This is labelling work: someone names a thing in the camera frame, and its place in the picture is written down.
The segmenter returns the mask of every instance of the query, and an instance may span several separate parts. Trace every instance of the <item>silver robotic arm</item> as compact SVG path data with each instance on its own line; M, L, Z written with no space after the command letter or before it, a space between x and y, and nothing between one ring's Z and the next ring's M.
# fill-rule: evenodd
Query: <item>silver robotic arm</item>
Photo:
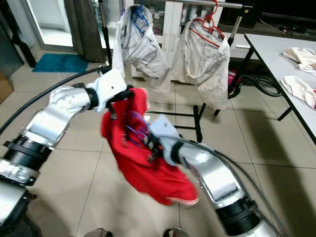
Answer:
M41 166L64 135L71 118L86 110L100 112L105 108L115 118L110 102L114 98L126 98L128 94L123 95L126 88L117 70L111 70L86 87L59 87L50 94L48 106L35 114L16 139L5 143L8 151L0 158L0 237L14 230L25 216L29 202L36 197L25 187L37 180ZM276 236L252 210L253 202L222 161L190 144L167 138L161 141L165 160L171 165L185 166L199 179L227 235Z

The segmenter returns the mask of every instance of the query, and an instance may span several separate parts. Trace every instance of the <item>clothes rack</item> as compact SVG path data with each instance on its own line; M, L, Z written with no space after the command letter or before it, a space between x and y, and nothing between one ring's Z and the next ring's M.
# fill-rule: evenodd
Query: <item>clothes rack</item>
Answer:
M196 5L205 5L205 6L215 6L216 3L214 1L210 0L157 0L157 1L173 1L173 2L179 2L179 3L186 3L186 4L196 4ZM253 7L251 5L245 5L245 4L239 4L239 3L230 3L230 2L218 2L219 7L226 7L226 8L234 8L239 10L239 15L237 17L237 20L234 24L233 30L231 32L231 35L228 39L228 44L231 46L234 37L237 33L238 27L240 25L240 22L248 11L250 11ZM195 130L196 131L196 136L197 136L197 142L202 142L203 140L203 135L201 133L201 127L200 127L200 119L203 115L203 112L205 110L206 104L203 103L202 108L200 111L198 111L198 106L194 105L193 106L193 114L179 114L179 113L167 113L167 112L158 112L158 111L146 111L147 113L150 114L165 114L165 115L171 115L171 116L183 116L183 117L193 117L194 118L194 127L189 127L189 126L175 126L175 128L180 128L180 129L189 129L189 130Z

